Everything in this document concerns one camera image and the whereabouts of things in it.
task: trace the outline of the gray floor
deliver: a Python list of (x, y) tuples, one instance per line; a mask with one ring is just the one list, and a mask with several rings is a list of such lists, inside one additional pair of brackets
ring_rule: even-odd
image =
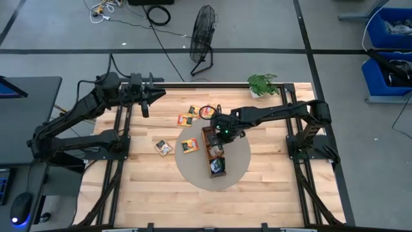
[[(89, 6), (97, 0), (86, 0)], [(367, 9), (369, 0), (299, 0), (313, 49), (361, 49), (364, 23), (340, 22), (337, 14)], [(17, 6), (16, 0), (0, 1), (0, 31)], [(212, 42), (215, 48), (291, 48), (304, 44), (291, 0), (176, 0), (167, 6), (172, 21), (161, 30), (191, 34), (198, 9), (210, 4), (219, 14)], [(392, 0), (389, 6), (412, 8), (409, 0)], [(142, 14), (141, 8), (131, 7)], [(153, 12), (154, 17), (162, 16)], [(127, 9), (110, 14), (133, 24), (148, 25)], [(166, 48), (188, 48), (189, 40), (159, 33)], [(366, 38), (366, 46), (371, 47)], [(82, 0), (27, 0), (0, 49), (114, 49), (160, 48), (153, 32), (114, 22), (91, 24)], [(193, 62), (188, 54), (170, 54), (186, 81)], [(179, 82), (164, 54), (115, 55), (124, 73), (152, 72), (169, 82)], [(333, 128), (355, 222), (358, 226), (412, 229), (410, 140), (393, 130), (400, 105), (368, 105), (368, 89), (361, 71), (364, 55), (315, 55), (315, 63), (326, 100), (330, 104)], [(71, 108), (78, 80), (92, 80), (105, 72), (104, 54), (0, 55), (1, 75), (9, 77), (59, 75), (63, 82), (57, 104)], [(217, 53), (211, 70), (196, 76), (210, 81), (246, 81), (252, 73), (275, 73), (279, 82), (312, 82), (306, 55), (278, 53)], [(80, 96), (92, 86), (85, 84)], [(397, 124), (408, 133), (410, 110)], [(93, 127), (82, 123), (74, 129), (88, 135)], [(72, 137), (66, 131), (63, 137)], [(49, 198), (47, 211), (53, 218), (33, 230), (67, 226), (73, 215), (75, 194)]]

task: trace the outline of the potted plant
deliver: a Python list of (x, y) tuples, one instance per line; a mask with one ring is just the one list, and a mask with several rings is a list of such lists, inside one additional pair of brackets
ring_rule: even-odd
[(258, 75), (253, 74), (251, 75), (247, 81), (249, 82), (250, 93), (252, 94), (253, 98), (258, 98), (264, 96), (264, 94), (269, 93), (279, 94), (279, 90), (272, 85), (270, 82), (273, 78), (277, 77), (274, 74), (264, 74)]

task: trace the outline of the electric fan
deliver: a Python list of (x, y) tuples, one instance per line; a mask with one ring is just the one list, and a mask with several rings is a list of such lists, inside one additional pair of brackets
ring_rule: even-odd
[[(191, 71), (192, 76), (208, 70), (213, 66), (213, 49), (211, 47), (214, 29), (216, 27), (216, 14), (211, 6), (203, 6), (198, 13), (193, 27), (190, 55), (197, 65)], [(195, 72), (200, 63), (205, 61), (207, 53), (211, 53), (211, 65)]]

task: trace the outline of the white pot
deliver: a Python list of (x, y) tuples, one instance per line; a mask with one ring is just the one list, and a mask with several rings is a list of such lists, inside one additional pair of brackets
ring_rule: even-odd
[(249, 88), (249, 90), (250, 90), (250, 94), (252, 94), (252, 98), (260, 98), (260, 97), (263, 97), (263, 95), (262, 95), (262, 96), (259, 96), (258, 94), (254, 93), (254, 92), (252, 91), (252, 88)]

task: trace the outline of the blue storage bin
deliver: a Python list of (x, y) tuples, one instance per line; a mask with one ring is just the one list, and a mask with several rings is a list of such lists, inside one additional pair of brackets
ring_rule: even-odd
[(377, 48), (412, 48), (412, 35), (389, 34), (384, 22), (406, 19), (412, 19), (412, 9), (383, 8), (373, 17), (368, 26), (372, 44)]
[[(380, 52), (388, 60), (398, 59), (403, 61), (412, 61), (412, 53), (388, 53)], [(363, 75), (368, 85), (371, 96), (403, 96), (412, 91), (412, 87), (389, 87), (386, 85), (384, 76), (378, 63), (374, 59), (369, 59), (362, 65)]]

